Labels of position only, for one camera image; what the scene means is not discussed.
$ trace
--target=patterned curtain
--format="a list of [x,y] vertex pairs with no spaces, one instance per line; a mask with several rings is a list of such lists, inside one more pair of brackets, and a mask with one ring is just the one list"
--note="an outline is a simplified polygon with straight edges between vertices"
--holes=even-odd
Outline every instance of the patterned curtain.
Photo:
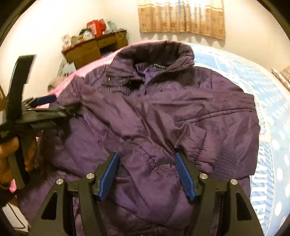
[[225,39],[223,0],[138,0],[140,32],[189,32]]

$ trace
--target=jacket collar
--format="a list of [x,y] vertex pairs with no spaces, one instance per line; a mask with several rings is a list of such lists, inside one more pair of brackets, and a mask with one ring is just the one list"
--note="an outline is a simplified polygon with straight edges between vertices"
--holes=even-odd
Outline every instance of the jacket collar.
[[121,50],[106,66],[106,74],[134,76],[135,64],[147,62],[173,72],[194,65],[194,54],[189,45],[175,41],[156,41],[130,45]]

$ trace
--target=clothing tag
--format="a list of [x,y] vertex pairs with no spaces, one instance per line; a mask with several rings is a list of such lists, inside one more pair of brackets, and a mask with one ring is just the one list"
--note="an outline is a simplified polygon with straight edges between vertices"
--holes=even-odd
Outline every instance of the clothing tag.
[[161,66],[159,64],[154,64],[154,66],[158,67],[158,68],[161,68],[161,69],[166,69],[166,66]]

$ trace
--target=hand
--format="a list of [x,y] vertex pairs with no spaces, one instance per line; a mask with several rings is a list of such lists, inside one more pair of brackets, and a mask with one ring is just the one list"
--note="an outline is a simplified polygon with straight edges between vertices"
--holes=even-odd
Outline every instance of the hand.
[[[31,171],[34,168],[34,159],[37,151],[37,142],[35,137],[28,137],[31,145],[27,153],[24,155],[24,164],[26,171]],[[12,140],[0,144],[0,184],[9,186],[13,179],[11,169],[8,165],[7,157],[17,151],[19,148],[19,140],[17,137]]]

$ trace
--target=cable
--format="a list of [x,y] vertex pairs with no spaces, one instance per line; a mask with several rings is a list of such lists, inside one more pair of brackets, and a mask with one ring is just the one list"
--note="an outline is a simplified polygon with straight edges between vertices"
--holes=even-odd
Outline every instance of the cable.
[[9,204],[9,203],[7,203],[7,205],[10,207],[10,209],[12,210],[12,212],[13,212],[13,214],[15,215],[15,217],[18,219],[18,221],[20,222],[20,224],[22,224],[23,225],[23,227],[14,227],[14,229],[25,229],[26,228],[26,226],[21,222],[21,220],[18,218],[18,216],[16,215],[16,213],[14,212],[14,210],[13,210],[13,208],[12,208],[12,206]]

